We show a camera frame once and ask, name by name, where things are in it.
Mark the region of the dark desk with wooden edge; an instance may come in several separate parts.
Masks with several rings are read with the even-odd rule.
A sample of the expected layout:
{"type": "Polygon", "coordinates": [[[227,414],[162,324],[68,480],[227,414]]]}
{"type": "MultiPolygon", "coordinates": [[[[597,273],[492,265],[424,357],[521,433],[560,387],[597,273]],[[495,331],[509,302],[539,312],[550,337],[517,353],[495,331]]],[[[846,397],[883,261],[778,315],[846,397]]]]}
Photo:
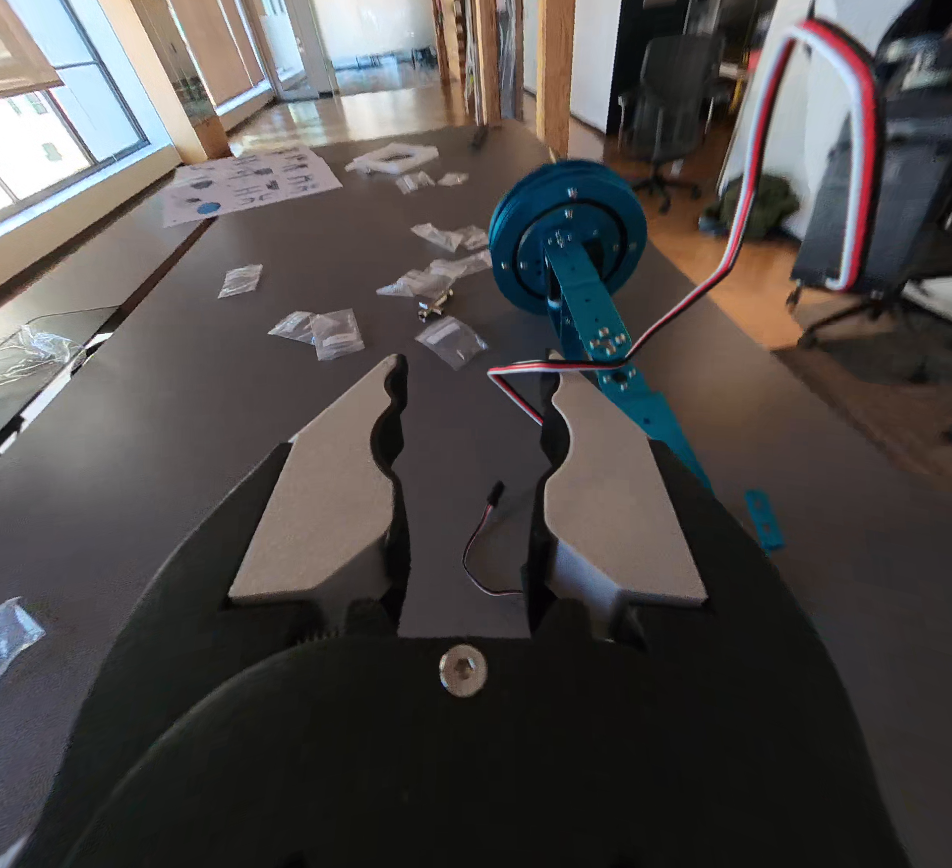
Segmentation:
{"type": "MultiPolygon", "coordinates": [[[[481,594],[459,552],[481,496],[506,482],[510,521],[478,545],[486,581],[515,582],[539,430],[486,379],[488,363],[554,342],[492,274],[454,314],[489,350],[455,372],[415,337],[409,303],[378,286],[429,258],[413,210],[484,225],[545,159],[522,126],[424,136],[469,181],[425,196],[343,178],[337,191],[213,222],[2,455],[2,600],[46,635],[2,676],[2,853],[42,810],[90,685],[151,577],[214,505],[389,353],[409,361],[397,463],[412,541],[405,636],[527,636],[515,601],[481,594]]],[[[665,395],[717,497],[744,521],[767,493],[773,559],[813,619],[863,726],[915,866],[950,866],[950,492],[898,469],[712,300],[637,361],[665,395]]]]}

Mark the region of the printed instruction sheet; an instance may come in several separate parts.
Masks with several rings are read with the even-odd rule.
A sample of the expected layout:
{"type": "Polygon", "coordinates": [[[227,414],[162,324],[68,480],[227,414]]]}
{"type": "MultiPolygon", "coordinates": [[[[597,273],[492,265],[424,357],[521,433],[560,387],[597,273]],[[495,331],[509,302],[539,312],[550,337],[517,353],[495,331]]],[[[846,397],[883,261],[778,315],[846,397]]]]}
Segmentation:
{"type": "Polygon", "coordinates": [[[311,148],[292,146],[179,167],[159,195],[165,228],[327,193],[342,183],[311,148]]]}

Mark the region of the large glass window wall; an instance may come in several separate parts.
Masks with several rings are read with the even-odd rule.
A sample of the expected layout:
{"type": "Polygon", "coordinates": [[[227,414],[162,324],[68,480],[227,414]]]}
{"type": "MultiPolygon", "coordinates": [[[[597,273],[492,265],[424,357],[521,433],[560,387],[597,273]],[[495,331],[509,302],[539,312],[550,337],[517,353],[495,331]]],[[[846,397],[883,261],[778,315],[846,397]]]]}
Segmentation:
{"type": "Polygon", "coordinates": [[[148,146],[71,1],[6,2],[59,83],[2,99],[3,221],[148,146]]]}

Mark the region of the blue metal toy robot arm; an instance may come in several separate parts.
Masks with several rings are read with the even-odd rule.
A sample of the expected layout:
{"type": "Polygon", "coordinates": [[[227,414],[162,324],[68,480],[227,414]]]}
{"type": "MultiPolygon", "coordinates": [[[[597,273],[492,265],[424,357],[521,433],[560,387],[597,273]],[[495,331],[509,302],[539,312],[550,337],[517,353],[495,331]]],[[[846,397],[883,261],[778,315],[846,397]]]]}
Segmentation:
{"type": "Polygon", "coordinates": [[[648,244],[646,215],[632,187],[607,166],[588,160],[552,162],[526,175],[501,199],[490,220],[493,275],[513,305],[548,316],[567,362],[495,366],[488,378],[541,425],[542,413],[512,387],[512,378],[593,374],[612,403],[710,487],[673,410],[663,395],[650,389],[634,360],[650,339],[733,271],[760,173],[756,166],[743,175],[733,225],[714,272],[638,337],[627,329],[613,302],[648,244]]]}

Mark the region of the black office chair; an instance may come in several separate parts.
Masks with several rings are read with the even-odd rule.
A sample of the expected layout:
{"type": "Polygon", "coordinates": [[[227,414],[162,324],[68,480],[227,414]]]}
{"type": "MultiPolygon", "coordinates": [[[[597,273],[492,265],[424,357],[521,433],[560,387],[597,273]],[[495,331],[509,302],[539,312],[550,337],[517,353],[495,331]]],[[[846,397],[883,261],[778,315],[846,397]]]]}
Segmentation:
{"type": "Polygon", "coordinates": [[[703,105],[713,97],[722,46],[718,34],[655,38],[647,46],[638,83],[618,98],[618,148],[650,170],[632,190],[660,195],[662,215],[671,209],[671,189],[685,190],[693,199],[701,196],[698,184],[662,171],[691,155],[703,140],[703,105]]]}

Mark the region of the large clear plastic wrap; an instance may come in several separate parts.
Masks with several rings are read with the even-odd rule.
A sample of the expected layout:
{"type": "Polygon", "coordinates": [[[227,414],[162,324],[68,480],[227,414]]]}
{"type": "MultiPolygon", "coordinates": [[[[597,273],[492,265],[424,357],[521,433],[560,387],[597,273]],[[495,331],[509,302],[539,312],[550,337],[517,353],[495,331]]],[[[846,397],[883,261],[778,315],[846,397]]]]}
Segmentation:
{"type": "Polygon", "coordinates": [[[28,323],[1,341],[1,387],[46,378],[85,355],[81,343],[28,323]]]}

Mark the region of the white foam frame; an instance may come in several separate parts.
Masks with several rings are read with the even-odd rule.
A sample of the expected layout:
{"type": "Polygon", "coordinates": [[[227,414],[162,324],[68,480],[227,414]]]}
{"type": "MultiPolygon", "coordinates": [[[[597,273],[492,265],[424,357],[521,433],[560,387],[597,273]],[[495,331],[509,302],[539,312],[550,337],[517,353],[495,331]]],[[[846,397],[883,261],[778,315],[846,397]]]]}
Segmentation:
{"type": "Polygon", "coordinates": [[[365,175],[379,174],[399,177],[421,170],[440,157],[434,145],[391,141],[386,145],[357,156],[345,170],[365,175]]]}

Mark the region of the black servo motor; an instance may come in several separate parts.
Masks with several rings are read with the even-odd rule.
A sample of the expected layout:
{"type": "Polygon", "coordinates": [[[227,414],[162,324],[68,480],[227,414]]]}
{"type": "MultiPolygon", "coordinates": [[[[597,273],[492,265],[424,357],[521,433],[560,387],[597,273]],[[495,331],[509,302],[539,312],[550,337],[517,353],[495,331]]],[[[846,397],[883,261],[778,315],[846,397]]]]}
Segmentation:
{"type": "MultiPolygon", "coordinates": [[[[938,32],[877,53],[885,139],[876,218],[853,294],[889,296],[910,282],[950,278],[950,41],[938,32]]],[[[839,267],[850,166],[843,124],[814,201],[792,279],[824,288],[839,267]]]]}

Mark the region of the scattered clear plastic parts bags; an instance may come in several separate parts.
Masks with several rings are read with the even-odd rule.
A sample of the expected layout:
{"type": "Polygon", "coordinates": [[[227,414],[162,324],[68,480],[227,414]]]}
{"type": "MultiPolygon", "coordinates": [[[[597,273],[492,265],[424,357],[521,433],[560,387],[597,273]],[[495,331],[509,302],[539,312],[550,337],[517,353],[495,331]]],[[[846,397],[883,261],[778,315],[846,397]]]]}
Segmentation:
{"type": "MultiPolygon", "coordinates": [[[[264,284],[212,289],[223,220],[83,361],[2,457],[2,674],[25,698],[95,686],[149,704],[211,688],[293,643],[343,627],[348,608],[235,604],[230,588],[297,433],[382,359],[369,312],[299,313],[303,340],[265,331],[297,286],[333,304],[374,284],[384,248],[355,209],[265,221],[251,249],[264,284]]],[[[386,652],[432,657],[446,640],[398,640],[399,608],[372,602],[386,652]]]]}

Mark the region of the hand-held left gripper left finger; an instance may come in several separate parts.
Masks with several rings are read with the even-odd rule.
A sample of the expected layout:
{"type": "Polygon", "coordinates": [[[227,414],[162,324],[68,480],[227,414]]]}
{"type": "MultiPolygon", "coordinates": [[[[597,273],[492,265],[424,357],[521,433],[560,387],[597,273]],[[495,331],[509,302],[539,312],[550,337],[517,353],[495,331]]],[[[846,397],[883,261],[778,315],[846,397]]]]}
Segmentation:
{"type": "Polygon", "coordinates": [[[393,464],[409,364],[382,359],[294,437],[230,588],[235,604],[401,608],[410,529],[393,464]]]}

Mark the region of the dark green bag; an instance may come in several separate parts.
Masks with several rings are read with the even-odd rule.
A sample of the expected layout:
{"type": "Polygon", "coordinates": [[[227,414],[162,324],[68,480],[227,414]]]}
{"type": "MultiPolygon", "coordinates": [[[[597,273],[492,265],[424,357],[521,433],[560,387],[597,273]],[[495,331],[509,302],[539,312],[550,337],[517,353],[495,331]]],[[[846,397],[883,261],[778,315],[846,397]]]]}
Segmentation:
{"type": "MultiPolygon", "coordinates": [[[[741,176],[728,181],[718,199],[699,216],[700,231],[713,236],[729,235],[742,186],[741,176]]],[[[755,243],[781,237],[787,219],[799,210],[800,201],[787,179],[770,173],[761,174],[747,216],[745,241],[755,243]]]]}

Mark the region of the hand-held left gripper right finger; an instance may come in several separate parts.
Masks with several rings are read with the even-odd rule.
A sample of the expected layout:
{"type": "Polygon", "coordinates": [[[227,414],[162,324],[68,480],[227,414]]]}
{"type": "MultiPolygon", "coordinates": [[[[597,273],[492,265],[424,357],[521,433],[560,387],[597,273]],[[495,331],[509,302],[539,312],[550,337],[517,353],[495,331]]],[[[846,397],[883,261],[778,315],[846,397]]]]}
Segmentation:
{"type": "Polygon", "coordinates": [[[523,589],[530,633],[557,600],[615,638],[633,606],[708,600],[652,439],[580,373],[550,373],[541,427],[550,469],[533,502],[523,589]]]}

